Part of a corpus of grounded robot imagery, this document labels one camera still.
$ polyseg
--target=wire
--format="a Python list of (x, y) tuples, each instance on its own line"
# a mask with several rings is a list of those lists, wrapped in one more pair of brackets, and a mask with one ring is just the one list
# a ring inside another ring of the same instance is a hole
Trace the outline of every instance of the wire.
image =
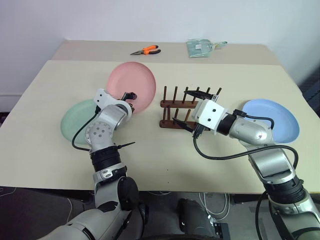
[(230, 211), (230, 195), (228, 194), (228, 210), (226, 211), (226, 214), (222, 218), (216, 218), (215, 220), (221, 221), (225, 219), (228, 216), (229, 211)]
[(248, 119), (268, 120), (268, 121), (271, 122), (270, 128), (271, 128), (271, 129), (274, 129), (275, 121), (274, 121), (272, 118), (270, 118), (270, 117), (250, 116), (250, 115), (245, 115), (245, 117), (248, 118)]
[(97, 116), (97, 111), (95, 111), (95, 114), (92, 118), (90, 118), (76, 133), (75, 135), (73, 136), (72, 138), (72, 147), (74, 147), (75, 149), (78, 149), (78, 150), (83, 150), (83, 151), (90, 151), (90, 149), (88, 148), (84, 148), (84, 147), (79, 147), (79, 146), (76, 146), (75, 145), (75, 140), (76, 140), (76, 137), (78, 136), (78, 134), (82, 131), (82, 129), (85, 128), (85, 126), (87, 126), (93, 119), (95, 119), (95, 117)]
[(15, 188), (14, 188), (14, 190), (13, 190), (12, 192), (8, 192), (8, 193), (5, 193), (5, 194), (2, 194), (2, 195), (0, 195), (0, 197), (6, 196), (6, 195), (10, 195), (10, 194), (13, 194), (16, 190), (17, 190), (17, 188), (15, 187)]
[(235, 158), (239, 158), (239, 157), (242, 157), (242, 156), (246, 156), (246, 155), (249, 155), (249, 154), (254, 154), (254, 153), (258, 153), (258, 152), (265, 151), (265, 150), (270, 150), (270, 149), (288, 149), (291, 152), (293, 152), (293, 154), (294, 154), (294, 161), (293, 161), (293, 168), (294, 169), (296, 169), (296, 167), (298, 165), (298, 161), (299, 161), (299, 155), (298, 155), (297, 151), (293, 147), (286, 146), (286, 145), (270, 145), (270, 146), (265, 146), (265, 147), (249, 150), (249, 151), (244, 151), (244, 152), (241, 152), (241, 153), (238, 153), (238, 154), (234, 154), (234, 155), (230, 155), (230, 156), (208, 156), (208, 155), (205, 155), (198, 148), (197, 138), (196, 137), (193, 138), (193, 145), (194, 145), (195, 150), (202, 157), (204, 157), (206, 159), (210, 159), (210, 160), (228, 160), (228, 159), (235, 159)]
[(263, 240), (261, 236), (260, 228), (259, 228), (259, 209), (260, 209), (261, 202), (265, 196), (267, 196), (267, 191), (264, 191), (261, 194), (255, 207), (255, 229), (256, 229), (256, 233), (258, 234), (259, 240)]
[(228, 200), (227, 200), (227, 194), (226, 193), (224, 194), (224, 207), (223, 207), (221, 212), (212, 212), (207, 208), (206, 192), (203, 193), (203, 201), (201, 199), (201, 195), (200, 195), (200, 192), (199, 192), (199, 199), (200, 199), (200, 202), (201, 202), (202, 206), (205, 208), (206, 212), (208, 213), (208, 215), (209, 215), (209, 213), (213, 214), (213, 215), (223, 214), (225, 212), (226, 208), (227, 208)]
[(145, 225), (146, 225), (146, 220), (143, 214), (143, 210), (138, 206), (138, 210), (140, 212), (141, 218), (142, 218), (142, 229), (141, 229), (141, 235), (140, 238), (142, 238), (142, 236), (144, 235), (144, 231), (145, 231)]
[(202, 206), (204, 206), (206, 212), (208, 215), (210, 215), (209, 213), (213, 214), (213, 215), (220, 215), (222, 214), (225, 210), (226, 210), (226, 207), (227, 207), (227, 204), (228, 204), (228, 208), (227, 208), (227, 211), (226, 211), (226, 214), (221, 217), (221, 218), (215, 218), (216, 221), (221, 221), (223, 219), (225, 219), (229, 212), (230, 212), (230, 195), (228, 194), (228, 198), (227, 198), (227, 194), (225, 193), (224, 196), (225, 196), (225, 202), (224, 202), (224, 207), (223, 207), (223, 210), (221, 212), (217, 212), (217, 213), (214, 213), (214, 212), (211, 212), (208, 208), (207, 208), (207, 203), (206, 203), (206, 195), (205, 193), (203, 193), (203, 200), (204, 202), (202, 201), (201, 199), (201, 195), (200, 195), (200, 192), (198, 193), (199, 194), (199, 199), (200, 199), (200, 202), (202, 204)]
[(67, 224), (67, 223), (69, 222), (69, 218), (70, 218), (70, 216), (71, 216), (71, 212), (72, 212), (72, 209), (73, 209), (73, 205), (72, 205), (71, 200), (70, 200), (69, 198), (67, 198), (67, 200), (68, 200), (69, 203), (70, 203), (70, 211), (69, 211), (68, 218), (66, 219), (66, 223), (65, 223), (65, 224)]
[(161, 193), (161, 194), (157, 194), (157, 193), (154, 193), (154, 192), (152, 192), (152, 191), (147, 191), (147, 192), (148, 192), (149, 194), (155, 195), (155, 196), (164, 196), (164, 195), (168, 195), (168, 194), (171, 193), (170, 191), (168, 191), (168, 192), (159, 191), (159, 193)]

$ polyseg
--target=white cable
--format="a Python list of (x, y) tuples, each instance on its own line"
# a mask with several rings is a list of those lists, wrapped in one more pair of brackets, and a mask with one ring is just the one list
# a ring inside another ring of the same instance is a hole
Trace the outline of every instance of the white cable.
[(71, 200), (69, 198), (67, 198), (67, 199), (68, 199), (68, 201), (70, 203), (70, 211), (69, 211), (68, 218), (66, 219), (66, 223), (65, 224), (67, 224), (69, 222), (69, 218), (71, 216), (71, 212), (72, 212), (72, 208), (73, 208)]
[(211, 213), (213, 215), (223, 214), (225, 212), (226, 208), (227, 208), (227, 201), (228, 200), (227, 200), (227, 194), (226, 193), (224, 194), (224, 207), (223, 207), (221, 212), (212, 212), (207, 208), (206, 192), (203, 193), (203, 201), (201, 199), (201, 195), (200, 195), (200, 192), (199, 192), (199, 199), (200, 199), (200, 202), (201, 202), (202, 206), (205, 208), (206, 212), (208, 213), (208, 215), (209, 215), (209, 213)]
[(170, 191), (168, 191), (168, 192), (159, 191), (161, 194), (157, 194), (157, 193), (154, 193), (154, 192), (151, 192), (151, 191), (147, 191), (147, 192), (150, 193), (151, 195), (155, 195), (155, 196), (164, 196), (164, 195), (168, 195), (168, 194), (171, 193)]
[(225, 219), (228, 216), (229, 211), (230, 211), (230, 195), (228, 194), (228, 210), (226, 211), (226, 214), (222, 218), (219, 218), (219, 219), (216, 218), (215, 220), (221, 221), (221, 220)]
[(8, 193), (5, 193), (5, 194), (2, 194), (2, 195), (0, 195), (0, 197), (3, 197), (3, 196), (5, 196), (5, 195), (13, 194), (13, 193), (16, 191), (16, 189), (17, 189), (17, 188), (15, 187), (12, 192), (8, 192)]

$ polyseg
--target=pink plate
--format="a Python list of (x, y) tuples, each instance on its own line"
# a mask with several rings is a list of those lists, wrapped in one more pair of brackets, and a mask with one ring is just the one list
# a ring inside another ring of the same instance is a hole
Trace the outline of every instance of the pink plate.
[(114, 98), (121, 99), (125, 92), (134, 92), (135, 100), (127, 100), (134, 107), (134, 114), (146, 109), (154, 99), (156, 80), (145, 65), (129, 61), (117, 66), (110, 74), (106, 90)]

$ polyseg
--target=orange pliers handle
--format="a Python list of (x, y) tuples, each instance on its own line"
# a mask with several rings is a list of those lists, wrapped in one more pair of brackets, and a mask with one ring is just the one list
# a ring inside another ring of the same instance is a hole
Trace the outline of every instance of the orange pliers handle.
[(154, 49), (157, 49), (159, 46), (158, 45), (151, 45), (151, 46), (147, 46), (145, 48), (142, 49), (143, 51), (143, 54), (144, 55), (148, 55), (148, 54), (158, 54), (161, 52), (160, 49), (156, 50), (156, 51), (151, 51), (151, 50), (154, 50)]

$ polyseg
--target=table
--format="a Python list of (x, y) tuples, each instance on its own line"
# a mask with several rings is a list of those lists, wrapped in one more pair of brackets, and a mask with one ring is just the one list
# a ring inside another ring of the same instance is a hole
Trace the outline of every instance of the table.
[[(300, 124), (300, 136), (290, 144), (300, 156), (297, 174), (310, 192), (319, 191), (320, 139), (315, 133), (320, 130), (320, 120), (280, 65), (163, 63), (152, 62), (155, 56), (138, 57), (155, 76), (156, 94), (144, 112), (134, 115), (116, 131), (114, 139), (117, 144), (136, 142), (119, 152), (139, 190), (221, 193), (264, 190), (247, 157), (226, 161), (204, 159), (194, 150), (190, 133), (159, 127), (163, 87), (167, 86), (169, 99), (178, 86), (178, 100), (186, 86), (189, 89), (199, 86), (202, 90), (211, 87), (212, 91), (222, 87), (218, 103), (231, 111), (256, 98), (270, 99), (288, 108)], [(93, 98), (97, 88), (104, 88), (108, 75), (118, 64), (117, 60), (73, 59), (49, 60), (43, 66), (0, 128), (0, 185), (93, 188), (94, 170), (89, 155), (73, 149), (61, 135), (60, 120), (72, 105)], [(179, 111), (179, 114), (183, 119), (186, 113)], [(225, 156), (245, 150), (237, 140), (209, 132), (201, 136), (198, 144), (208, 155)]]
[[(158, 45), (160, 54), (130, 55), (150, 45)], [(276, 56), (262, 44), (227, 44), (215, 49), (211, 57), (188, 57), (186, 43), (135, 41), (64, 41), (52, 60), (149, 62), (172, 64), (249, 64), (280, 65)]]

